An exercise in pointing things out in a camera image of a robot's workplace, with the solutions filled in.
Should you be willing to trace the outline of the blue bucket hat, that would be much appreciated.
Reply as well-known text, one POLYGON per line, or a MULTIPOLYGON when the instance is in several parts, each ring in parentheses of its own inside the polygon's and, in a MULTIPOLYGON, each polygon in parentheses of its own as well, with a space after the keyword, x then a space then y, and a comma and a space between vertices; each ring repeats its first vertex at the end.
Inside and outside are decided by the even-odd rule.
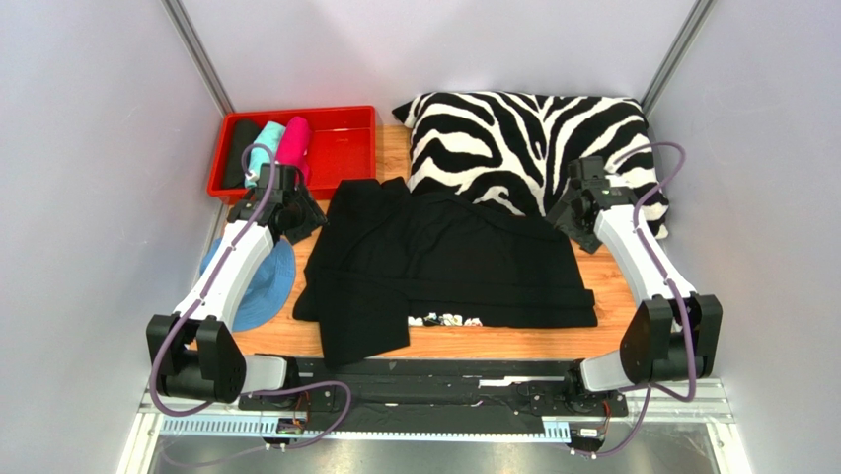
POLYGON ((284 306, 296 278, 295 254, 289 242, 281 238, 261 262, 246 288, 236 311, 231 332, 261 327, 284 306))

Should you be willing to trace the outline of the black t shirt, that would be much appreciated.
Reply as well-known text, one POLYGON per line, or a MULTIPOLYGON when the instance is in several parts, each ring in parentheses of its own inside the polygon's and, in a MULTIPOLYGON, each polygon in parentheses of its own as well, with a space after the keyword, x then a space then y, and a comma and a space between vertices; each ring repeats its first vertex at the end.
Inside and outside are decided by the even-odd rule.
POLYGON ((539 216, 367 179, 340 183, 327 219, 293 316, 318 325, 330 367, 404 348, 413 322, 444 315, 484 327, 597 323, 570 239, 539 216))

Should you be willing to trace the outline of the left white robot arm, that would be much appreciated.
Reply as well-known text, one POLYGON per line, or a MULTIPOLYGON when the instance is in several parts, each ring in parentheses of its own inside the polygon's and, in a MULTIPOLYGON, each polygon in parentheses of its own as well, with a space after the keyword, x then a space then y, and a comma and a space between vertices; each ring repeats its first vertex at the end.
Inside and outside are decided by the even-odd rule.
POLYGON ((188 296, 146 328, 155 401, 231 403, 285 388, 283 355, 244 355, 233 336, 271 319, 296 277, 294 244, 327 221, 292 165, 264 166, 255 189, 228 215, 209 263, 188 296))

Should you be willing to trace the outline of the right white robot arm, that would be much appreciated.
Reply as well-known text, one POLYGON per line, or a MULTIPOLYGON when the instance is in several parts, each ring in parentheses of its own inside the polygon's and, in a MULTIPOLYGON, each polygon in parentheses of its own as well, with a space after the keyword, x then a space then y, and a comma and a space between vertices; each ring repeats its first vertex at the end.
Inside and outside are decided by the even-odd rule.
POLYGON ((576 363, 576 381, 586 392, 648 386, 691 401, 698 380, 713 370, 723 307, 670 263, 630 185, 604 163, 598 156, 573 160, 569 184, 547 219, 586 253, 605 247, 637 309, 617 350, 576 363))

